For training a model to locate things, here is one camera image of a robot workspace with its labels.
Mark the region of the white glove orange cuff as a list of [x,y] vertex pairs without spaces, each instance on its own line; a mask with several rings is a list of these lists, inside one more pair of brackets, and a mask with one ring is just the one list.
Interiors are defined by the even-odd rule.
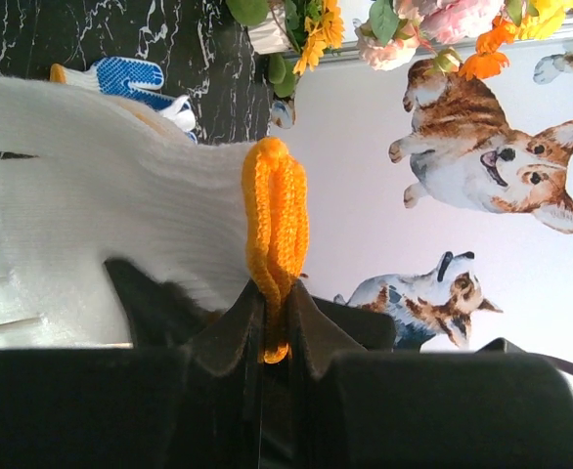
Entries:
[[266,362],[309,245],[303,166],[278,138],[202,145],[146,105],[0,76],[0,350],[132,342],[105,262],[172,283],[205,313],[253,281]]

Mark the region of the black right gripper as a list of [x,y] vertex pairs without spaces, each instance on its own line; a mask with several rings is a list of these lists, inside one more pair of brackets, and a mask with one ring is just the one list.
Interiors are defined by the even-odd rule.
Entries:
[[[172,281],[157,282],[129,260],[113,257],[104,268],[127,317],[131,343],[136,347],[175,347],[188,343],[213,325],[233,325],[264,313],[264,300],[254,286],[225,311],[208,311],[189,292]],[[393,348],[396,327],[385,314],[348,307],[315,297],[315,306],[347,335],[368,350]]]

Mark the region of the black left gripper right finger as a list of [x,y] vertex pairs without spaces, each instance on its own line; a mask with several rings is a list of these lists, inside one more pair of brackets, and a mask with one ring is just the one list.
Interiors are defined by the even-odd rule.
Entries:
[[265,468],[573,468],[573,363],[503,338],[474,353],[390,349],[381,315],[286,303],[290,351],[267,368]]

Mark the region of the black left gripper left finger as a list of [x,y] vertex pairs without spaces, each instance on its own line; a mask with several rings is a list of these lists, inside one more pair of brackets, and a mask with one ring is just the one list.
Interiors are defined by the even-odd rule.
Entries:
[[0,468],[255,468],[264,313],[177,347],[0,351]]

